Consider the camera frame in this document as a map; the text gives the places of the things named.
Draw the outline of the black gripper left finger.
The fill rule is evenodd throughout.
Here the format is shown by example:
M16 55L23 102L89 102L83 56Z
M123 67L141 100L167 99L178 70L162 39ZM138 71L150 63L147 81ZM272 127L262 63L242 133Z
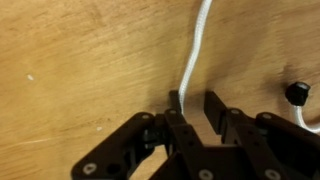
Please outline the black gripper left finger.
M167 159L152 180L205 180L210 177L208 152L181 114L176 91L161 114L138 112L116 129L71 170L72 180L129 180L158 146Z

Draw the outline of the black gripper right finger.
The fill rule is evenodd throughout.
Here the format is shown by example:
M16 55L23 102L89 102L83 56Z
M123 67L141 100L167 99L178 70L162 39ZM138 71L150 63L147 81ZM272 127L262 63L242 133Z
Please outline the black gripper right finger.
M228 108L207 91L204 113L224 144L244 151L258 180L320 180L320 137L288 120L262 112L255 117Z

